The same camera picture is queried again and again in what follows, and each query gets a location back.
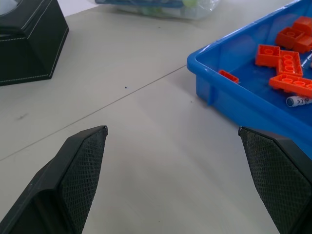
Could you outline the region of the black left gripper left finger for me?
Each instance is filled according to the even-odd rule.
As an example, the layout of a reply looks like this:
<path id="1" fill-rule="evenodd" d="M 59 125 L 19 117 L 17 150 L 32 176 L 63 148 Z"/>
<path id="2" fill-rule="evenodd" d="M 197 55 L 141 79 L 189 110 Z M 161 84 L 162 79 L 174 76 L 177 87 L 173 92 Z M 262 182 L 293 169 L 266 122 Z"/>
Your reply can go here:
<path id="1" fill-rule="evenodd" d="M 0 223 L 2 234 L 80 234 L 94 200 L 107 126 L 70 136 Z"/>

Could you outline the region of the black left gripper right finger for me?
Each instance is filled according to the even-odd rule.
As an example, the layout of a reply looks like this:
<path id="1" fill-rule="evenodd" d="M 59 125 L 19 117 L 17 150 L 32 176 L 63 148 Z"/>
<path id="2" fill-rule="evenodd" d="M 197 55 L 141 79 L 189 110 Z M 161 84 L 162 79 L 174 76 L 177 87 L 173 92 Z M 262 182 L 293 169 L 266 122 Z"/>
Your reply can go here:
<path id="1" fill-rule="evenodd" d="M 289 138 L 240 127 L 255 188 L 281 234 L 312 232 L 312 160 Z"/>

